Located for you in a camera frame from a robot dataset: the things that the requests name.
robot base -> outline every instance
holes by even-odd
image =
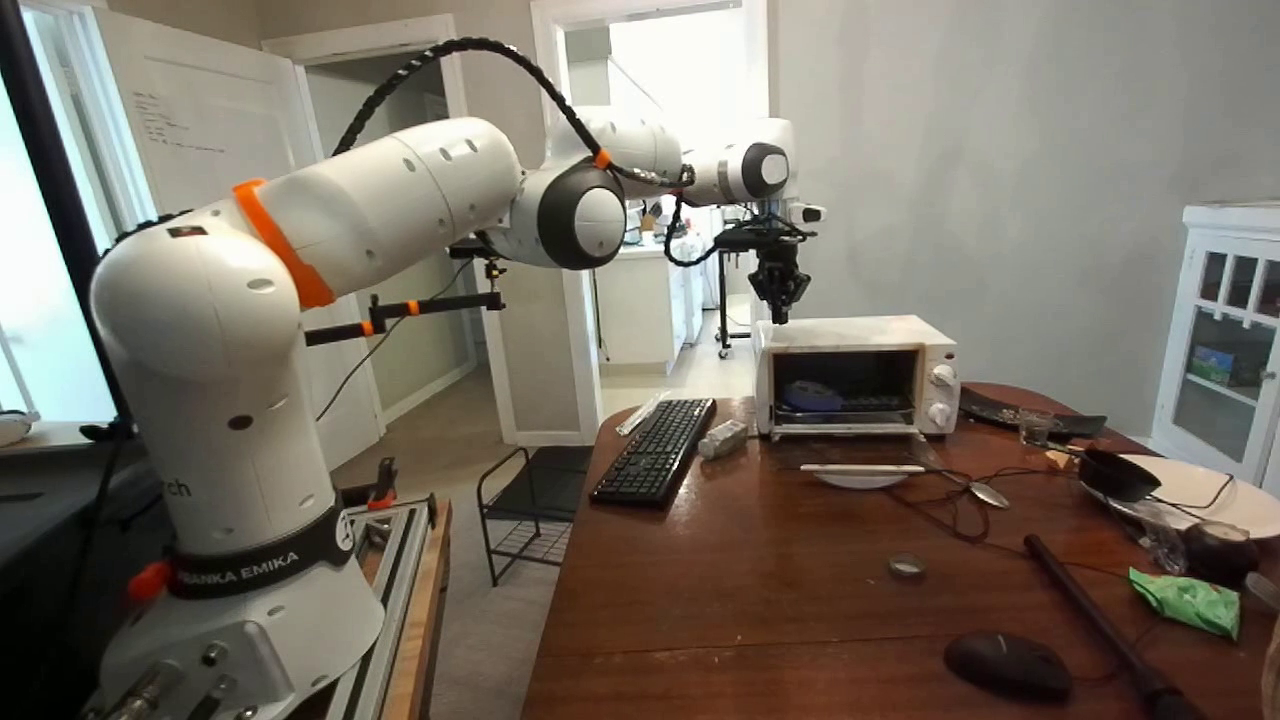
[[[111,641],[101,665],[102,696],[115,702],[160,666],[174,679],[151,714],[156,719],[187,717],[219,685],[223,697],[211,717],[230,719],[250,707],[257,708],[255,720],[284,717],[365,655],[383,618],[355,557],[236,597],[192,601],[165,593]]]

bolt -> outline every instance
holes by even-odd
[[[209,647],[205,648],[205,653],[200,656],[200,662],[205,667],[214,667],[225,659],[227,646],[223,643],[209,643]]]

black mouse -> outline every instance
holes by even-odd
[[[1071,674],[1053,648],[1009,633],[969,633],[947,644],[942,660],[963,679],[996,694],[1066,702]]]

franka emika robot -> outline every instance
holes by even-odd
[[[452,50],[516,55],[468,40],[493,47]],[[449,50],[425,51],[417,67]],[[521,64],[562,114],[535,170],[483,119],[426,123],[238,186],[102,260],[93,318],[165,483],[177,544],[165,589],[104,655],[99,716],[179,719],[212,701],[205,715],[218,720],[284,717],[376,639],[384,611],[352,556],[303,389],[303,310],[472,233],[511,261],[598,268],[621,247],[627,199],[676,192],[677,213],[753,204],[755,219],[717,245],[756,252],[750,282],[786,322],[809,282],[796,245],[813,233],[797,224],[823,213],[797,202],[787,120],[755,120],[742,141],[682,155],[660,123],[575,111]],[[667,254],[692,263],[671,255],[669,234]]]

brown table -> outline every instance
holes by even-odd
[[[1069,411],[1033,392],[973,387]],[[722,400],[716,421],[750,411],[746,400]],[[977,629],[1046,642],[1078,678],[1106,675],[1114,661],[1032,561],[957,541],[887,493],[842,491],[795,469],[806,452],[810,461],[837,461],[850,443],[753,439],[717,462],[695,460],[666,512],[590,505],[585,493],[626,443],[613,432],[625,415],[611,418],[596,438],[526,717],[1142,716],[1123,676],[1076,683],[1070,705],[1034,710],[952,676],[943,647]],[[1098,445],[1146,452],[1114,432]],[[973,475],[1047,466],[1016,433],[964,420],[936,447],[943,462]],[[1155,571],[1074,482],[1023,475],[993,486],[1012,509],[991,511],[991,542],[1021,548],[1023,537],[1037,533],[1064,561]],[[925,500],[955,487],[922,477],[897,491]],[[973,506],[963,507],[965,527],[975,525]],[[1265,544],[1274,569],[1276,548]],[[887,559],[904,551],[928,564],[923,582],[888,574]],[[1135,637],[1153,626],[1128,580],[1071,570],[1123,632]],[[1272,620],[1252,601],[1244,606],[1239,643],[1165,621],[1140,646],[1210,717],[1262,715]]]

